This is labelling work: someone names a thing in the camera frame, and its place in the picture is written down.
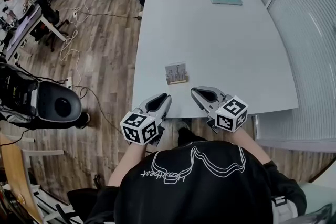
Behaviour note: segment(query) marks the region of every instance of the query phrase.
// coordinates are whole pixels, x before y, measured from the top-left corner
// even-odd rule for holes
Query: standing person
[[[177,124],[179,147],[144,158],[131,144],[85,224],[280,223],[305,214],[306,197],[242,129],[206,141]]]

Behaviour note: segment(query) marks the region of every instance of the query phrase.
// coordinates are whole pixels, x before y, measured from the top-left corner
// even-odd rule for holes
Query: wooden floor
[[[74,20],[71,10],[83,5],[84,0],[56,0],[53,7],[60,11],[61,19]],[[120,16],[137,16],[140,4],[137,0],[87,0],[90,13],[109,13]],[[78,13],[78,20],[85,18]],[[127,111],[131,109],[133,77],[136,49],[140,30],[140,21],[134,18],[117,18],[112,16],[89,16],[85,22],[77,23],[78,36],[69,49],[80,52],[78,71],[81,74],[81,85],[90,87],[99,97],[102,109],[109,121],[115,126]],[[64,26],[63,31],[72,34],[74,24]],[[33,56],[23,57],[20,64],[37,76],[51,77],[55,80],[72,76],[73,83],[79,82],[75,66],[77,52],[72,52],[60,62],[59,54],[62,44],[55,43],[55,51],[28,40],[26,49]],[[32,166],[38,183],[43,189],[59,199],[67,202],[66,193],[77,188],[93,187],[93,177],[100,174],[105,181],[123,156],[127,144],[122,136],[100,113],[97,101],[90,92],[82,99],[83,108],[91,114],[90,126],[79,130],[35,130],[25,134],[36,139],[35,143],[19,142],[18,145],[31,150],[65,150],[64,156],[33,157]],[[159,149],[169,149],[177,145],[178,119],[167,120]],[[1,123],[2,132],[20,136],[24,129]],[[224,140],[227,134],[215,134],[205,124],[204,119],[194,119],[192,130],[209,140]],[[253,135],[251,118],[245,129]],[[271,158],[285,175],[297,179],[308,180],[325,167],[333,154],[308,153],[298,151],[276,150],[266,148]]]

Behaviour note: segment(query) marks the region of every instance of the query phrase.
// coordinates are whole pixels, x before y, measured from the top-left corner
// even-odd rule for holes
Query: sneaker
[[[176,127],[177,127],[177,130],[182,129],[182,128],[186,128],[186,129],[190,130],[189,125],[186,124],[184,121],[179,121],[179,122],[176,124]]]
[[[20,56],[21,55],[18,52],[14,54],[14,63],[17,63],[19,61]]]
[[[86,116],[88,117],[88,119],[86,120],[86,123],[84,124],[84,125],[82,125],[82,126],[75,126],[77,129],[84,129],[87,125],[88,125],[88,123],[91,121],[91,117],[90,117],[90,115],[88,114],[88,113],[85,113],[86,114]]]

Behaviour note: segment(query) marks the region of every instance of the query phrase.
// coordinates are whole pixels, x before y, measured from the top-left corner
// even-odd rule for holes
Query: cable
[[[115,15],[115,14],[108,14],[108,13],[86,13],[86,12],[79,12],[79,13],[84,13],[87,15],[91,15],[91,16],[100,16],[100,15],[107,15],[107,16],[114,16],[114,17],[118,17],[118,18],[135,18],[135,19],[139,19],[139,17],[135,17],[135,16],[120,16],[120,15]]]
[[[24,73],[24,72],[22,72],[22,71],[20,71],[20,70],[18,70],[17,72],[20,72],[20,73],[22,73],[22,74],[24,74],[24,75],[26,75],[26,76],[32,76],[33,78],[35,78],[36,80],[38,80],[38,81],[41,81],[40,79],[45,79],[45,80],[50,80],[50,81],[52,81],[52,82],[54,82],[54,83],[57,83],[57,84],[61,84],[61,85],[64,85],[65,84],[65,80],[59,80],[59,81],[56,81],[56,80],[53,80],[53,79],[51,79],[51,78],[45,78],[45,77],[38,77],[38,76],[36,76],[36,75],[33,75],[33,74],[31,74],[30,72],[28,72],[26,69],[24,69],[18,62],[16,62],[15,63],[15,65],[18,67],[18,68],[20,68],[20,69],[22,69],[23,71],[25,71],[26,73]]]
[[[87,89],[87,90],[89,90],[90,92],[92,92],[93,95],[94,95],[94,97],[96,97],[96,99],[97,99],[97,103],[98,103],[100,112],[101,112],[101,114],[103,115],[104,119],[105,119],[105,120],[106,120],[106,121],[107,121],[113,128],[115,128],[115,129],[118,131],[118,133],[120,133],[121,135],[123,135],[122,132],[119,131],[119,129],[118,129],[117,127],[115,127],[115,126],[114,126],[114,125],[107,119],[107,117],[105,116],[105,113],[103,112],[103,109],[101,108],[101,104],[100,104],[99,98],[98,98],[98,96],[94,93],[94,91],[92,91],[89,87],[85,87],[85,86],[72,85],[72,87],[80,87],[80,88],[82,88],[82,89]]]
[[[24,133],[25,132],[28,132],[30,129],[27,129],[27,130],[25,130],[25,131],[23,131],[23,133],[22,133],[22,135],[21,135],[21,138],[20,139],[18,139],[18,140],[16,140],[16,141],[14,141],[14,142],[11,142],[11,143],[7,143],[7,144],[2,144],[2,145],[0,145],[0,147],[2,147],[2,146],[9,146],[9,145],[13,145],[13,144],[15,144],[15,143],[17,143],[17,142],[19,142],[22,138],[23,138],[23,135],[24,135]]]

